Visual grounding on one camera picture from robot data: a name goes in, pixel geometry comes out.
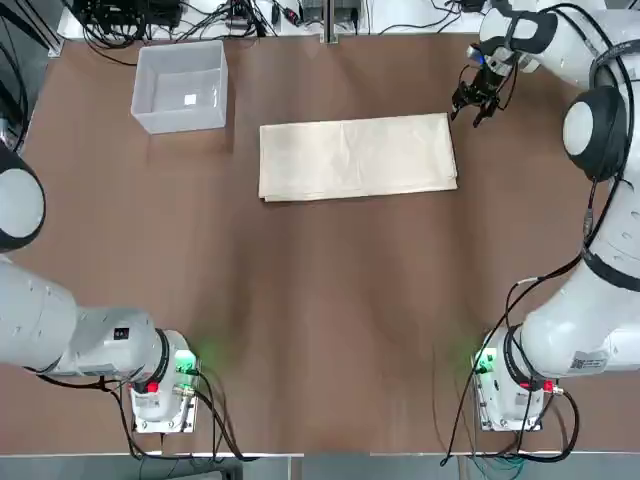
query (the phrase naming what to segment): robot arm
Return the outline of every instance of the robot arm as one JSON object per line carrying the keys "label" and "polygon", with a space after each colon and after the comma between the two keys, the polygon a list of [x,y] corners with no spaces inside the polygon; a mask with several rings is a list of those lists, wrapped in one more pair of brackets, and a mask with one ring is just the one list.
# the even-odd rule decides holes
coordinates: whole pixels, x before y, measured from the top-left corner
{"label": "robot arm", "polygon": [[[591,15],[614,45],[640,37],[640,12],[603,10]],[[633,83],[635,95],[629,98],[613,62],[610,73],[601,72],[596,77],[600,82],[594,81],[592,64],[608,46],[572,9],[525,13],[501,3],[485,17],[480,40],[470,51],[471,58],[479,59],[480,71],[472,85],[459,85],[452,118],[460,108],[475,104],[480,107],[477,126],[495,111],[486,102],[474,102],[477,92],[495,91],[511,69],[531,70],[539,63],[566,82],[588,89],[565,117],[563,141],[569,158],[594,183],[615,175],[622,179],[601,228],[569,280],[527,315],[521,328],[499,329],[482,352],[483,368],[476,382],[483,387],[479,391],[490,392],[478,402],[483,429],[520,431],[525,420],[535,424],[543,405],[542,391],[536,389],[526,407],[529,379],[640,368],[640,132],[634,132],[626,163],[624,159],[627,128],[640,106],[635,100],[640,92]],[[640,68],[636,54],[622,61],[629,72]],[[619,89],[611,86],[611,76]],[[602,85],[603,79],[610,84]]]}
{"label": "robot arm", "polygon": [[[45,219],[35,173],[0,142],[0,253]],[[131,387],[138,431],[192,431],[197,368],[177,332],[131,308],[82,308],[71,293],[0,255],[0,362],[47,376],[109,376]]]}

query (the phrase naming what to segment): beige towel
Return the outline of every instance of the beige towel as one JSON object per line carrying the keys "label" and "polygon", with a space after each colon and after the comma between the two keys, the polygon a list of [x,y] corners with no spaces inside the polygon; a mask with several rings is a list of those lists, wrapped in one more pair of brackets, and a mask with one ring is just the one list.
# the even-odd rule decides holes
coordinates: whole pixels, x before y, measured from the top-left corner
{"label": "beige towel", "polygon": [[266,201],[453,190],[446,113],[260,127]]}

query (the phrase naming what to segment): table surface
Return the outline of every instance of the table surface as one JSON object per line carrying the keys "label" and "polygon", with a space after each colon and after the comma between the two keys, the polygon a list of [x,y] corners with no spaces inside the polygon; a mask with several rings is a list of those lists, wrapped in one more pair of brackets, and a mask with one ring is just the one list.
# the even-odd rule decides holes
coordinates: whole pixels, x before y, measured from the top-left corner
{"label": "table surface", "polygon": [[[220,375],[246,452],[443,452],[469,355],[508,287],[579,248],[589,183],[561,145],[575,91],[540,71],[520,75],[509,109],[480,129],[463,112],[450,192],[267,205],[258,128],[448,111],[473,40],[228,41],[227,128],[153,137],[129,114],[135,69],[68,43],[24,152],[47,221],[13,259],[81,305],[144,308],[183,332]],[[558,285],[527,297],[514,320]],[[0,454],[127,451],[108,395],[8,366],[0,380]],[[579,449],[640,451],[635,375],[563,386],[582,413]],[[466,405],[457,452],[474,437]],[[168,451],[210,449],[203,412]],[[544,427],[525,448],[560,449],[554,415]],[[477,448],[510,440],[479,435]]]}

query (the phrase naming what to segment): floor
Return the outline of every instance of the floor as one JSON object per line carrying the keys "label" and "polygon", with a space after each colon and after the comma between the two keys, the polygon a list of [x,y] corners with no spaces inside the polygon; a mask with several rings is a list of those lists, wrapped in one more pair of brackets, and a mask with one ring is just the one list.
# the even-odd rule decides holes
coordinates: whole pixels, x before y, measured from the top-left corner
{"label": "floor", "polygon": [[[452,459],[444,468],[440,456],[369,457],[367,455],[316,455],[294,459],[263,459],[245,464],[241,471],[232,471],[224,480],[511,480],[512,471],[489,469],[486,477],[467,459],[458,465]],[[220,474],[194,475],[194,467],[181,462],[148,461],[140,464],[128,457],[48,457],[0,458],[0,478],[21,480],[163,480],[189,476],[190,480],[222,480]],[[640,456],[618,454],[576,453],[557,465],[524,466],[520,480],[601,480],[603,478],[637,478]]]}

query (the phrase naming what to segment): translucent plastic bin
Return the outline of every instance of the translucent plastic bin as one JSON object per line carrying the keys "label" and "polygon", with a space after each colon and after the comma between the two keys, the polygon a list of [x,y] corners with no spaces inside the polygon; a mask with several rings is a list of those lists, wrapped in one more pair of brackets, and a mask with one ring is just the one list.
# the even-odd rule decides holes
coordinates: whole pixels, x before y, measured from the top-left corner
{"label": "translucent plastic bin", "polygon": [[222,128],[227,60],[221,41],[140,49],[131,114],[149,133]]}

